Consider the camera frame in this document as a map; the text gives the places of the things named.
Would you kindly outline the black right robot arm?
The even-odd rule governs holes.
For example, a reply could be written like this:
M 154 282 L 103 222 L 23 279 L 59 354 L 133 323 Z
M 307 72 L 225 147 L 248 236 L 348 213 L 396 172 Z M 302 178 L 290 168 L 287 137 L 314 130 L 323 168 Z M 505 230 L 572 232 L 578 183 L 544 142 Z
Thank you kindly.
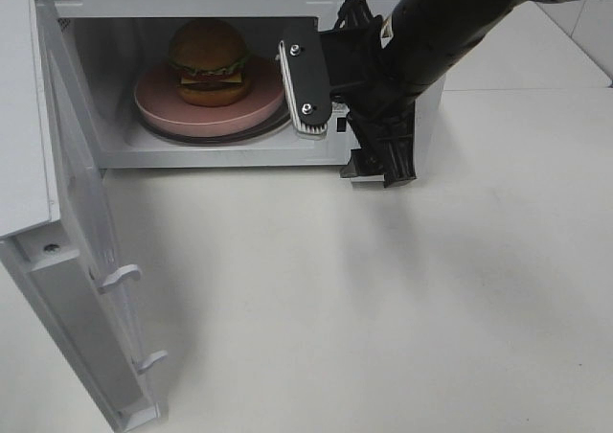
M 385 187 L 416 177 L 416 101 L 515 7 L 576 0 L 399 0 L 388 17 L 348 0 L 320 34 L 330 95 L 348 109 L 359 147 L 344 178 L 379 176 Z

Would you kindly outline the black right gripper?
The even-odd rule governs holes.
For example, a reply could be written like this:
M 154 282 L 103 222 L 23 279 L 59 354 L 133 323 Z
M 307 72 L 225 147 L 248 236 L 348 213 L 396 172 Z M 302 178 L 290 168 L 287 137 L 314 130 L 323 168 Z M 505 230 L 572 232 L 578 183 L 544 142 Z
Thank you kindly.
M 404 186 L 414 181 L 417 25 L 393 13 L 320 33 L 331 95 L 350 110 L 363 148 L 351 150 L 339 175 L 353 185 Z

